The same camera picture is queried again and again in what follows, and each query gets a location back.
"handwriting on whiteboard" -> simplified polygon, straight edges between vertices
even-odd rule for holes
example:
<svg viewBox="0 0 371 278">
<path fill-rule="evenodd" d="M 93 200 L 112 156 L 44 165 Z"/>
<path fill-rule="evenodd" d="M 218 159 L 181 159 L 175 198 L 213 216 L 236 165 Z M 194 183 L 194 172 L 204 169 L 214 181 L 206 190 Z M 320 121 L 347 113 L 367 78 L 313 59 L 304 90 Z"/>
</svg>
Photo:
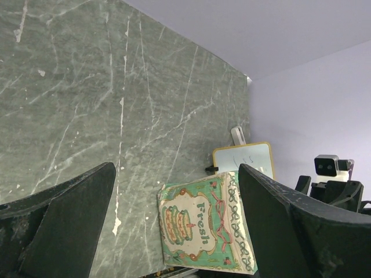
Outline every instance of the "handwriting on whiteboard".
<svg viewBox="0 0 371 278">
<path fill-rule="evenodd" d="M 249 156 L 249 159 L 250 159 L 251 163 L 246 162 L 245 159 L 243 159 L 243 162 L 245 162 L 245 164 L 248 164 L 248 165 L 252 166 L 252 163 L 254 163 L 254 161 L 252 160 L 251 156 Z M 234 164 L 236 165 L 236 167 L 239 168 L 239 164 L 237 164 L 236 159 L 235 159 L 234 156 L 233 156 L 233 161 L 234 161 Z M 258 170 L 259 172 L 262 172 L 262 173 L 267 171 L 267 169 L 265 169 L 261 166 L 260 167 L 254 167 L 254 169 Z"/>
</svg>

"white device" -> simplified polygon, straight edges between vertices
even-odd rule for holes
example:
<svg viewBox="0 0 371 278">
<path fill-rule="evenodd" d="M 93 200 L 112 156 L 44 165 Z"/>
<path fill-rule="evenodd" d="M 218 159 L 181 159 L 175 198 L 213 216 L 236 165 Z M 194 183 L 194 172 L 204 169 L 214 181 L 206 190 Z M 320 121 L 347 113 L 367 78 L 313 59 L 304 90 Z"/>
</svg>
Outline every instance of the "white device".
<svg viewBox="0 0 371 278">
<path fill-rule="evenodd" d="M 314 159 L 316 183 L 328 181 L 347 182 L 351 179 L 354 160 L 339 159 L 337 155 L 319 155 Z"/>
<path fill-rule="evenodd" d="M 243 131 L 240 126 L 236 126 L 231 129 L 232 139 L 235 146 L 245 145 L 246 140 L 243 136 Z"/>
</svg>

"cake illustration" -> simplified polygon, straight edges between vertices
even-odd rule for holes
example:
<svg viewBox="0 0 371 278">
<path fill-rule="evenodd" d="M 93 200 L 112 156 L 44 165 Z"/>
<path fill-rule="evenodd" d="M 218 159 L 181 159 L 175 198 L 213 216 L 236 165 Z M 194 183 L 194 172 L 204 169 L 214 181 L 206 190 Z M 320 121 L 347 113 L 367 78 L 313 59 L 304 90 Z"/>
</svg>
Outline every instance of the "cake illustration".
<svg viewBox="0 0 371 278">
<path fill-rule="evenodd" d="M 176 206 L 164 207 L 162 209 L 164 230 L 171 244 L 183 245 L 184 241 L 193 238 L 190 215 L 187 210 L 179 211 Z"/>
</svg>

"white wall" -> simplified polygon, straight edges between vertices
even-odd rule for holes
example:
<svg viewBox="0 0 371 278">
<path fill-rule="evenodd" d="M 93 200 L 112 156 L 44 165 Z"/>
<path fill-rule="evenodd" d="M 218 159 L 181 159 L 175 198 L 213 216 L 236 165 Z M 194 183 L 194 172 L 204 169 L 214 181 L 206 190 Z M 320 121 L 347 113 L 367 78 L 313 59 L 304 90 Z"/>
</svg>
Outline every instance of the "white wall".
<svg viewBox="0 0 371 278">
<path fill-rule="evenodd" d="M 371 41 L 253 81 L 252 141 L 272 145 L 277 180 L 315 176 L 314 157 L 354 159 L 371 199 Z"/>
<path fill-rule="evenodd" d="M 371 39 L 370 0 L 124 0 L 254 81 Z"/>
</svg>

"pink ribbon illustration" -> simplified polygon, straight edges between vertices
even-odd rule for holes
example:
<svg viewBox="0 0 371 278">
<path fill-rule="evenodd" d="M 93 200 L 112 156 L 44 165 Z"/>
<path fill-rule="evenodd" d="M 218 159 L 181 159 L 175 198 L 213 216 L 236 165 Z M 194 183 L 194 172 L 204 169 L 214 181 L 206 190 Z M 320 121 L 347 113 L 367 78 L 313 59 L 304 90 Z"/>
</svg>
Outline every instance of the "pink ribbon illustration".
<svg viewBox="0 0 371 278">
<path fill-rule="evenodd" d="M 227 229 L 224 226 L 224 215 L 225 215 L 225 211 L 226 211 L 225 201 L 220 200 L 216 196 L 214 191 L 211 191 L 211 195 L 213 195 L 213 197 L 216 200 L 215 209 L 216 209 L 216 212 L 218 213 L 218 216 L 220 218 L 220 226 L 219 226 L 219 228 L 216 229 L 216 235 L 222 239 L 223 246 L 221 247 L 221 250 L 222 250 L 222 252 L 225 252 L 225 247 L 227 246 L 227 244 L 232 243 L 232 235 L 229 233 L 229 231 L 227 231 Z M 229 241 L 223 236 L 222 231 L 225 231 L 225 233 L 228 235 Z"/>
</svg>

